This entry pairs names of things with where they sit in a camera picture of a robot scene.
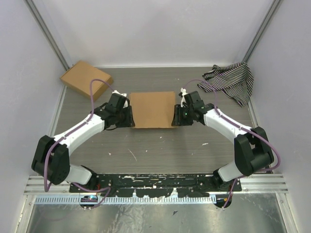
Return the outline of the brown cardboard box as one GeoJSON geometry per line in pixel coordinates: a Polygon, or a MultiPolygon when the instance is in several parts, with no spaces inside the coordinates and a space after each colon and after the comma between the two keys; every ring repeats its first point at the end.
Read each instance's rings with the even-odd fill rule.
{"type": "Polygon", "coordinates": [[[94,81],[92,83],[91,94],[90,82],[94,79],[103,80],[109,85],[113,83],[113,78],[110,74],[95,68],[85,61],[79,61],[60,77],[60,80],[67,87],[86,98],[90,99],[93,97],[93,100],[96,101],[109,88],[109,86],[103,82],[94,81]]]}
{"type": "Polygon", "coordinates": [[[134,129],[173,128],[176,94],[168,92],[136,92],[130,94],[134,129]]]}

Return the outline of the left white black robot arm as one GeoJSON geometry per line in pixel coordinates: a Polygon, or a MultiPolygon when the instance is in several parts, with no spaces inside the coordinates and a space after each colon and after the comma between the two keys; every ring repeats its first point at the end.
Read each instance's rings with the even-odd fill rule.
{"type": "Polygon", "coordinates": [[[69,182],[91,193],[99,189],[97,174],[85,166],[70,163],[71,154],[94,135],[117,128],[133,127],[132,107],[127,94],[112,92],[108,102],[93,108],[89,115],[67,131],[39,139],[31,165],[44,178],[44,190],[52,184],[69,182]]]}

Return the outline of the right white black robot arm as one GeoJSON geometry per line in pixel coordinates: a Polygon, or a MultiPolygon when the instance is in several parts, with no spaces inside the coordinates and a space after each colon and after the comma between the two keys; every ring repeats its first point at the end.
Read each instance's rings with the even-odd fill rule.
{"type": "Polygon", "coordinates": [[[205,104],[197,91],[188,93],[182,88],[179,96],[181,102],[174,107],[173,126],[191,126],[199,122],[233,143],[233,161],[213,171],[211,177],[211,183],[218,191],[226,191],[232,180],[265,170],[274,162],[263,128],[251,128],[229,118],[216,105],[205,104]]]}

